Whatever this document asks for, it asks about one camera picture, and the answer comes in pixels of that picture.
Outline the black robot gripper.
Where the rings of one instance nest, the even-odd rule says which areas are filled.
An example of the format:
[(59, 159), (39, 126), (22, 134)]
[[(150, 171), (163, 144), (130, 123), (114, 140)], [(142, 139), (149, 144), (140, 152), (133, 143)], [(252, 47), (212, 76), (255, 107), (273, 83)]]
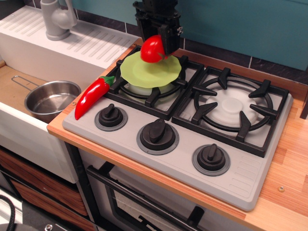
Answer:
[(177, 0), (134, 1), (136, 21), (143, 42), (160, 35), (165, 55), (171, 55), (180, 47), (180, 13), (175, 9)]

